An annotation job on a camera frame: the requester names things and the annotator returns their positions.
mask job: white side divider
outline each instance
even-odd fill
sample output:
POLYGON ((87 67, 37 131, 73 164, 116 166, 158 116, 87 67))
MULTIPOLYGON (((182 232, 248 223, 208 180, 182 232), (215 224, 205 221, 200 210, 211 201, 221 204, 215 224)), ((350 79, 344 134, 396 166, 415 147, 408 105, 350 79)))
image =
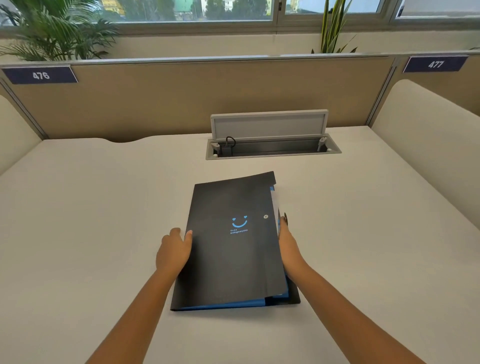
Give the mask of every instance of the white side divider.
POLYGON ((40 143, 17 110, 0 96, 0 174, 40 143))
POLYGON ((372 129, 480 228, 480 117, 402 80, 372 129))

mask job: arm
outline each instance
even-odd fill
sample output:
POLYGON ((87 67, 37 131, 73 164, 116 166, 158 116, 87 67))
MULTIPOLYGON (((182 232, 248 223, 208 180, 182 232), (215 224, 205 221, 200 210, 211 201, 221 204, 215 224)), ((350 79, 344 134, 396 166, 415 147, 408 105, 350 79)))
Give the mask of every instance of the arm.
POLYGON ((279 242, 288 276, 351 364, 425 364, 308 266, 283 218, 279 242))
POLYGON ((86 364, 140 364, 162 314, 168 291, 190 256, 192 231, 182 241, 174 228, 162 238, 156 271, 86 364))

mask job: number sign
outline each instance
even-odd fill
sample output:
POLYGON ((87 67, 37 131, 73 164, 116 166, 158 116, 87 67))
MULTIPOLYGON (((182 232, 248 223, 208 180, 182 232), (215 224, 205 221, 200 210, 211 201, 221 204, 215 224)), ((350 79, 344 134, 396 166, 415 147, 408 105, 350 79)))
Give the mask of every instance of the number sign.
POLYGON ((410 57, 403 73, 409 72, 457 72, 468 56, 410 57))
POLYGON ((14 85, 77 83, 70 66, 8 67, 2 71, 14 85))

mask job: person's left arm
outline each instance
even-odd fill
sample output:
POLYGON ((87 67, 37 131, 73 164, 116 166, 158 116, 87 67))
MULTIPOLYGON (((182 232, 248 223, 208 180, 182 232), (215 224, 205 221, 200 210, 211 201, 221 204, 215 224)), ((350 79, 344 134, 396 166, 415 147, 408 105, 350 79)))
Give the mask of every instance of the person's left arm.
POLYGON ((162 238, 156 271, 145 283, 86 364, 141 364, 162 314, 168 291, 190 256, 192 231, 185 239, 174 228, 162 238))

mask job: hand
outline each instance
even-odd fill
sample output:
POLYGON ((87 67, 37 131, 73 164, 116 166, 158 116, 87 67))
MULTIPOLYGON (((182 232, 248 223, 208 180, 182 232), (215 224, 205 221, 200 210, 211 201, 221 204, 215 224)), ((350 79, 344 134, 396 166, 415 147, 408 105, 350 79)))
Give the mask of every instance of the hand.
POLYGON ((180 237, 180 229, 173 228, 170 235, 162 238, 162 245, 156 254, 156 269, 167 274, 174 281, 190 256, 192 250, 192 231, 180 237))
POLYGON ((301 256, 297 241, 288 229, 284 217, 280 218, 280 236, 278 242, 280 244, 283 267, 287 271, 288 276, 295 281, 295 276, 308 265, 301 256))

